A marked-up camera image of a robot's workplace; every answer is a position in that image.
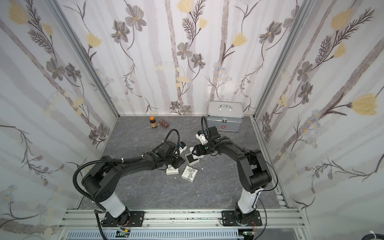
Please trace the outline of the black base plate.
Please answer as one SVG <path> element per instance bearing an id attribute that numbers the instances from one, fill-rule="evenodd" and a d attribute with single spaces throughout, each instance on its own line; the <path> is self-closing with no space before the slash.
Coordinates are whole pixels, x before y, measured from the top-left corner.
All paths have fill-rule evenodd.
<path id="1" fill-rule="evenodd" d="M 101 221 L 102 227 L 141 227 L 144 220 L 144 211 L 124 211 L 114 218 L 109 212 Z"/>
<path id="2" fill-rule="evenodd" d="M 248 214 L 241 213 L 240 210 L 222 211 L 222 225 L 224 227 L 260 227 L 263 225 L 259 211 L 252 211 Z"/>

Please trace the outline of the silver aluminium first aid case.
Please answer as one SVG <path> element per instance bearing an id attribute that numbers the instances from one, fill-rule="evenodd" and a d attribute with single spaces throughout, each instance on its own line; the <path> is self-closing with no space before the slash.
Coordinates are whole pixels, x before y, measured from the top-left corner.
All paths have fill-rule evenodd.
<path id="1" fill-rule="evenodd" d="M 241 103 L 210 101 L 208 104 L 208 127 L 216 127 L 218 131 L 238 132 L 243 120 Z"/>

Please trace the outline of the brown bottle orange cap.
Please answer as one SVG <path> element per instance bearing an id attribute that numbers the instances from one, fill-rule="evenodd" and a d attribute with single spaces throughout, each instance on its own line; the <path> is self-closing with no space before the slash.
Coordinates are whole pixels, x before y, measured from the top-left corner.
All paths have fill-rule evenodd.
<path id="1" fill-rule="evenodd" d="M 153 117 L 153 116 L 150 117 L 150 124 L 151 124 L 152 128 L 156 128 L 158 126 L 157 122 L 155 120 L 155 117 Z"/>

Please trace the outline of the white bow jewelry box left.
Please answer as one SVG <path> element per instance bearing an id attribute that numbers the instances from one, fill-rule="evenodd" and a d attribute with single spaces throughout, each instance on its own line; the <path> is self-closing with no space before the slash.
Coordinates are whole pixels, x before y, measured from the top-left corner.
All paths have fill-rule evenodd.
<path id="1" fill-rule="evenodd" d="M 166 175 L 178 175 L 179 174 L 179 169 L 175 169 L 172 165 L 168 165 L 166 169 Z"/>

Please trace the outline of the black necklace insert pad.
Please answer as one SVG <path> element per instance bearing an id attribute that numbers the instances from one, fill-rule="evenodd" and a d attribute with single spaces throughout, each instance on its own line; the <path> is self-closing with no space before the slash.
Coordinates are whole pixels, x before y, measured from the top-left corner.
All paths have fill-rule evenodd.
<path id="1" fill-rule="evenodd" d="M 191 153 L 186 154 L 185 157 L 188 160 L 189 164 L 193 163 L 196 160 L 196 159 L 194 159 L 194 157 Z"/>

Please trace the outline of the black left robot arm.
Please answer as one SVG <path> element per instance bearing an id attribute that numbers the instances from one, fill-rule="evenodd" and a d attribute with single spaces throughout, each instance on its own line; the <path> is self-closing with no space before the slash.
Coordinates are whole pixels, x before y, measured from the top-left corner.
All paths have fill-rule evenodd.
<path id="1" fill-rule="evenodd" d="M 106 236 L 99 214 L 106 213 L 108 224 L 122 227 L 132 219 L 129 209 L 116 194 L 116 187 L 122 177 L 141 171 L 161 169 L 171 165 L 177 169 L 185 160 L 180 153 L 180 133 L 172 129 L 161 144 L 149 152 L 133 158 L 112 159 L 104 156 L 79 166 L 73 174 L 73 185 L 84 197 L 97 204 L 95 210 L 97 227 L 102 239 Z"/>

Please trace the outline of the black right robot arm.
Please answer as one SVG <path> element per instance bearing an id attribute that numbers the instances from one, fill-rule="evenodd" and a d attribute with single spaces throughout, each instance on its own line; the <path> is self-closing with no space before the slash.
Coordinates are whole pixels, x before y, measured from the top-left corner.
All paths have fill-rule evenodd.
<path id="1" fill-rule="evenodd" d="M 268 189 L 273 177 L 271 171 L 276 171 L 269 164 L 260 150 L 249 150 L 235 144 L 230 138 L 222 137 L 216 127 L 209 127 L 206 117 L 201 118 L 201 133 L 206 141 L 194 146 L 192 154 L 195 156 L 226 155 L 237 164 L 242 194 L 235 207 L 235 219 L 240 225 L 249 221 L 256 212 L 257 200 L 262 192 Z"/>

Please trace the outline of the white jewelry box base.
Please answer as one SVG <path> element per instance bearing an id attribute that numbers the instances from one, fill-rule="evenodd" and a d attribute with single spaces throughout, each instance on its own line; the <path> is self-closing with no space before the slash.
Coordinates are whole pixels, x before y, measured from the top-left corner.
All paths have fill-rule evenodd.
<path id="1" fill-rule="evenodd" d="M 195 155 L 193 155 L 192 153 L 188 153 L 185 155 L 186 159 L 187 159 L 187 162 L 189 164 L 189 166 L 193 166 L 197 163 L 200 162 L 200 159 L 199 158 L 195 158 Z"/>

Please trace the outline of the small dark red box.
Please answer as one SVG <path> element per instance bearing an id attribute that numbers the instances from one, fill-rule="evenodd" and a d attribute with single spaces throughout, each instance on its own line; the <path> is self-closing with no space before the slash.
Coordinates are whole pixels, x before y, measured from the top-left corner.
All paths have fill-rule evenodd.
<path id="1" fill-rule="evenodd" d="M 170 125 L 167 121 L 165 121 L 164 119 L 161 119 L 159 120 L 159 124 L 164 127 L 165 129 L 167 129 Z"/>

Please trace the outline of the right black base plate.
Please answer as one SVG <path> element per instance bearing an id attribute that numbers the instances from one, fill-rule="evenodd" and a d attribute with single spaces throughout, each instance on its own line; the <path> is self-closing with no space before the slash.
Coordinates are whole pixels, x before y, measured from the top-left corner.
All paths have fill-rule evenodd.
<path id="1" fill-rule="evenodd" d="M 241 213 L 240 210 L 222 211 L 222 225 L 224 227 L 260 227 L 263 225 L 259 211 L 252 211 L 248 214 Z"/>

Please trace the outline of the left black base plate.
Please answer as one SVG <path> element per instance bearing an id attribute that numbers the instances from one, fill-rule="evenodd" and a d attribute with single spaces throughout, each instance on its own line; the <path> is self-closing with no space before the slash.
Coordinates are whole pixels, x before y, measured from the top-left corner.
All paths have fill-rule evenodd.
<path id="1" fill-rule="evenodd" d="M 102 227 L 141 227 L 144 220 L 144 211 L 124 211 L 114 218 L 109 212 L 101 221 Z"/>

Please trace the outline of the small green circuit board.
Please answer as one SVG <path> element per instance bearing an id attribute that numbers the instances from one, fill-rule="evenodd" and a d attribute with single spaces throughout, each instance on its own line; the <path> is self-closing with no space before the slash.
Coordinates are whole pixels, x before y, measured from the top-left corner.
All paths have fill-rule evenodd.
<path id="1" fill-rule="evenodd" d="M 117 230 L 115 237 L 116 238 L 128 238 L 131 234 L 129 230 Z"/>

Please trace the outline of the white bow jewelry box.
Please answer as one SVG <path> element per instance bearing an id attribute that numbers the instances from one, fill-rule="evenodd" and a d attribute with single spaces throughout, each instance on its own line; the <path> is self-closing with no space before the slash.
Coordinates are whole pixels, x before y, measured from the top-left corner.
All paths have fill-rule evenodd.
<path id="1" fill-rule="evenodd" d="M 179 169 L 175 169 L 172 165 L 168 165 L 166 169 L 166 175 L 178 175 L 179 174 Z"/>
<path id="2" fill-rule="evenodd" d="M 182 174 L 182 178 L 184 180 L 187 180 L 187 181 L 192 183 L 194 181 L 197 173 L 198 173 L 197 169 L 191 168 L 190 166 L 186 166 L 185 170 L 184 170 L 184 172 Z"/>

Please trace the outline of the white bow jewelry box middle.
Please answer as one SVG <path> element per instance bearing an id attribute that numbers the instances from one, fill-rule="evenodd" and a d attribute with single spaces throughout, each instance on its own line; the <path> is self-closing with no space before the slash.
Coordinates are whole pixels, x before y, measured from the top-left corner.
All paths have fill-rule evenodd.
<path id="1" fill-rule="evenodd" d="M 182 178 L 184 180 L 187 180 L 187 181 L 192 183 L 194 181 L 197 173 L 198 173 L 197 169 L 191 168 L 190 166 L 186 166 L 185 170 L 184 170 L 184 172 L 182 174 Z"/>

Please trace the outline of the aluminium mounting rail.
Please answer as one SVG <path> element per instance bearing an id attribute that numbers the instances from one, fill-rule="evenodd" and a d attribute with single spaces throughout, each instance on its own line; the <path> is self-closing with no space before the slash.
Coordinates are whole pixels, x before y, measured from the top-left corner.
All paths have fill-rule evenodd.
<path id="1" fill-rule="evenodd" d="M 149 209 L 133 210 L 144 211 L 144 220 L 141 227 L 126 227 L 126 230 L 218 230 L 237 229 L 239 235 L 247 234 L 266 239 L 270 235 L 277 239 L 309 240 L 310 236 L 304 220 L 297 209 L 263 209 L 259 211 L 263 225 L 260 227 L 224 227 L 222 225 L 222 209 Z"/>

